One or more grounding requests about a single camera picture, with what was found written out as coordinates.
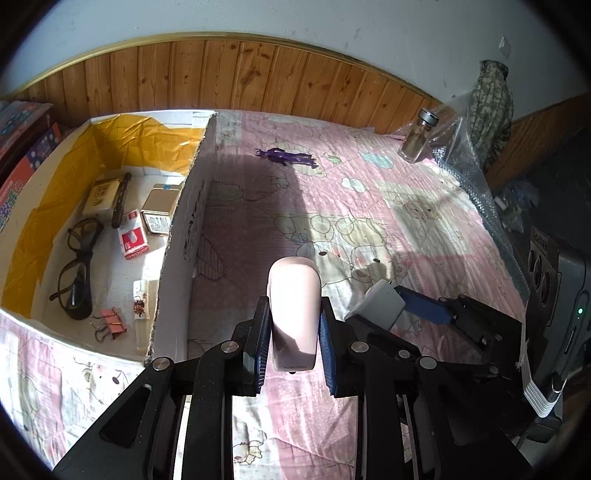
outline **bubble wrap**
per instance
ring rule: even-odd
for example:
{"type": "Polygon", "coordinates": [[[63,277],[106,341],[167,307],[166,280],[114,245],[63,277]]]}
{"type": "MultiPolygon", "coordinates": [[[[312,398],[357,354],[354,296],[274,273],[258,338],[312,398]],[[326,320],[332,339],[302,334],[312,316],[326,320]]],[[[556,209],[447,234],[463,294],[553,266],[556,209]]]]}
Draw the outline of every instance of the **bubble wrap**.
{"type": "MultiPolygon", "coordinates": [[[[530,296],[525,272],[515,259],[511,242],[503,230],[491,190],[480,169],[482,159],[478,158],[466,128],[469,102],[470,94],[462,95],[434,111],[440,119],[439,124],[431,131],[428,147],[423,150],[419,159],[428,156],[430,150],[437,164],[453,175],[469,195],[525,304],[530,296]]],[[[402,127],[395,134],[405,136],[410,126],[411,124],[402,127]]]]}

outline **eyeglasses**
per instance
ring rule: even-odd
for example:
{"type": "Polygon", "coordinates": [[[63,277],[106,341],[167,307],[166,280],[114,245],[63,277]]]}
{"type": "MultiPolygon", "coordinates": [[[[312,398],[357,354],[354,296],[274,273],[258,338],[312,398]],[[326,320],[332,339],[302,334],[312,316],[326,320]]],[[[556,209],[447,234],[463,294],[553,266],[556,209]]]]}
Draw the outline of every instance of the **eyeglasses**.
{"type": "Polygon", "coordinates": [[[73,320],[83,320],[92,313],[90,259],[103,228],[98,220],[86,218],[68,229],[68,247],[76,253],[76,258],[61,269],[57,292],[49,299],[58,299],[61,308],[73,320]]]}

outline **purple toy figure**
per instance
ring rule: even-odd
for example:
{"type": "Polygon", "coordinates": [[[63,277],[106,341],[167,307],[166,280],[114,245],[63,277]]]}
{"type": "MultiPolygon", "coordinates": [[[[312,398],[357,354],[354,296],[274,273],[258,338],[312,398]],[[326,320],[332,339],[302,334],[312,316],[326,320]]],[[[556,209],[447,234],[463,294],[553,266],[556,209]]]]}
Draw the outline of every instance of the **purple toy figure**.
{"type": "Polygon", "coordinates": [[[294,163],[298,165],[308,165],[312,168],[317,168],[318,164],[314,162],[312,155],[305,153],[289,153],[282,148],[270,148],[267,151],[261,150],[260,148],[255,149],[255,155],[261,158],[268,158],[269,160],[280,163],[284,167],[288,163],[294,163]]]}

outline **pink bedsheet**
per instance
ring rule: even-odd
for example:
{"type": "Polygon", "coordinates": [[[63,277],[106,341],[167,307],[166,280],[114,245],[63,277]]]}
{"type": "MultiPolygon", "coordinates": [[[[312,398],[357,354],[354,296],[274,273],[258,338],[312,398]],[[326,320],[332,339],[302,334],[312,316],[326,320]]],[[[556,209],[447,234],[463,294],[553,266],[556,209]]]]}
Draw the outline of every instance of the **pink bedsheet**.
{"type": "MultiPolygon", "coordinates": [[[[316,262],[337,318],[380,278],[434,298],[466,293],[523,317],[476,208],[432,160],[406,163],[390,137],[267,113],[221,112],[218,139],[190,356],[252,317],[271,264],[289,255],[316,262]],[[253,155],[271,147],[310,153],[319,166],[282,166],[253,155]]],[[[476,360],[446,326],[403,314],[394,332],[438,359],[476,360]]],[[[234,416],[237,478],[352,477],[356,400],[331,398],[320,355],[312,372],[268,367],[262,395],[236,399],[234,416]]]]}

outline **bed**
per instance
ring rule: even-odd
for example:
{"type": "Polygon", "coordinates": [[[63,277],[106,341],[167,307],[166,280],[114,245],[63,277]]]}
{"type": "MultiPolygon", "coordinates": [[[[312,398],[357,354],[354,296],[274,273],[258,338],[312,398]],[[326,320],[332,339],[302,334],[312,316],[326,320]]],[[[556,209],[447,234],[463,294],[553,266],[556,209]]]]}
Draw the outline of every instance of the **bed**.
{"type": "MultiPolygon", "coordinates": [[[[408,164],[395,153],[394,138],[318,120],[221,111],[217,125],[189,357],[252,317],[269,267],[290,255],[316,262],[338,319],[381,278],[435,298],[466,293],[523,319],[523,303],[476,208],[432,160],[408,164]],[[310,153],[318,166],[254,156],[271,147],[310,153]]],[[[447,327],[410,314],[394,333],[438,359],[477,360],[447,327]]],[[[0,356],[9,365],[0,400],[51,466],[139,373],[7,317],[0,317],[0,356]]],[[[329,395],[320,355],[314,370],[296,375],[268,365],[262,394],[233,405],[236,478],[352,478],[356,400],[329,395]]]]}

